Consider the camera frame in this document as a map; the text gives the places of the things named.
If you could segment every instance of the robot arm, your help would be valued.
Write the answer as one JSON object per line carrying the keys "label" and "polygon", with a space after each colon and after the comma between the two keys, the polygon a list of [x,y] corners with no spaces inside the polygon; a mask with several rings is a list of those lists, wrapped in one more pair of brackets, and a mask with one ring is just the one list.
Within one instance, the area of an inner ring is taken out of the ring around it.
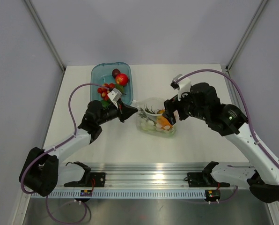
{"label": "robot arm", "polygon": [[189,78],[176,83],[180,77],[174,78],[171,84],[179,93],[164,102],[163,116],[172,125],[176,123],[174,111],[178,111],[180,120],[188,117],[204,120],[210,129],[232,142],[255,167],[241,169],[211,162],[202,172],[206,183],[215,180],[249,188],[254,196],[266,203],[279,200],[279,159],[262,141],[266,153],[259,143],[255,143],[247,117],[235,105],[221,104],[214,87],[207,83],[191,86]]}
{"label": "robot arm", "polygon": [[[120,92],[116,89],[108,94],[112,103],[106,108],[102,106],[100,101],[91,101],[88,104],[88,108],[78,129],[66,139],[55,145],[47,146],[44,149],[35,147],[30,150],[21,171],[19,181],[21,182],[23,177],[24,185],[39,193],[41,196],[50,194],[58,182],[59,163],[63,162],[80,148],[96,140],[102,132],[101,124],[115,118],[119,118],[121,122],[124,122],[137,112],[136,108],[124,105],[119,98],[119,94]],[[84,164],[75,164],[80,165],[85,169],[85,172],[88,172]]]}

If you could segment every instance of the gray floor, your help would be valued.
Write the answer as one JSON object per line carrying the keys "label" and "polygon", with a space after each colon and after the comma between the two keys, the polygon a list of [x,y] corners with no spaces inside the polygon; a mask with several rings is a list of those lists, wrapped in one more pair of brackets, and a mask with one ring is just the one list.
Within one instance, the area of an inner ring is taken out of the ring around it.
{"label": "gray floor", "polygon": [[[230,194],[223,193],[222,199]],[[71,223],[79,220],[84,209],[73,203],[57,209],[66,199],[50,199],[49,208],[55,218]],[[230,202],[218,205],[195,204],[188,200],[140,199],[87,202],[87,214],[81,224],[91,225],[272,225],[267,205],[249,191],[239,191]],[[24,225],[54,225],[45,209],[44,199],[31,199]]]}

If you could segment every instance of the clear plastic bag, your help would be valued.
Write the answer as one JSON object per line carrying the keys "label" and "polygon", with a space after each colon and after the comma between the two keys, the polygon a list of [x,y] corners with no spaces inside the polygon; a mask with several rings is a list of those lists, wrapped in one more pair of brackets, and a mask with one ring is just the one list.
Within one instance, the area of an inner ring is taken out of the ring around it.
{"label": "clear plastic bag", "polygon": [[133,104],[139,110],[137,112],[136,126],[140,131],[163,137],[171,137],[176,132],[175,125],[172,126],[162,116],[164,101],[164,99],[157,97],[148,98],[140,102],[133,101]]}

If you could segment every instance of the gray wall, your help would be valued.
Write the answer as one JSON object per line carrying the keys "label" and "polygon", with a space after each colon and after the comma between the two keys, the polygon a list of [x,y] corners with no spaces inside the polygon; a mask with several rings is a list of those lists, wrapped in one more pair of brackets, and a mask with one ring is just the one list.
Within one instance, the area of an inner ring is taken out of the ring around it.
{"label": "gray wall", "polygon": [[256,132],[279,157],[279,0],[269,1],[231,76],[246,97]]}
{"label": "gray wall", "polygon": [[41,146],[62,74],[20,0],[0,0],[0,225],[19,193],[28,151]]}
{"label": "gray wall", "polygon": [[66,65],[227,64],[260,0],[32,0]]}

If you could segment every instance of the blue plastic bin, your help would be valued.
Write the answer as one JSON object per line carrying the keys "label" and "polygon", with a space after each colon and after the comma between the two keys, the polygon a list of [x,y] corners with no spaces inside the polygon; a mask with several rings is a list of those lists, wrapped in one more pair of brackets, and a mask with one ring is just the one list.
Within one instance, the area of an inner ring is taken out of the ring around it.
{"label": "blue plastic bin", "polygon": [[[112,77],[111,73],[114,69],[119,69],[122,74],[126,74],[129,78],[128,84],[124,87],[124,93],[122,95],[122,102],[126,105],[131,105],[133,101],[133,89],[132,89],[132,76],[131,70],[128,64],[124,62],[114,62],[114,63],[102,63],[95,66],[92,70],[91,83],[97,83],[103,85],[104,83],[116,84],[115,79]],[[101,94],[97,92],[97,86],[91,86],[90,89],[90,100],[103,100]]]}

